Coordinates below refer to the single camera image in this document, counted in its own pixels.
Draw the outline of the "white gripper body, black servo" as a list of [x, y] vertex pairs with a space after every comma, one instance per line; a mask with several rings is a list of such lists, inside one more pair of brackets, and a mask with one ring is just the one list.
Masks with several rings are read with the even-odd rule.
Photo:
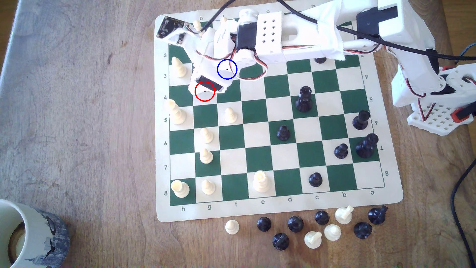
[[225, 21], [216, 29], [208, 29], [195, 39], [193, 50], [193, 93], [224, 93], [237, 79], [242, 69], [257, 63], [254, 52], [240, 49], [232, 37], [237, 33], [238, 22]]

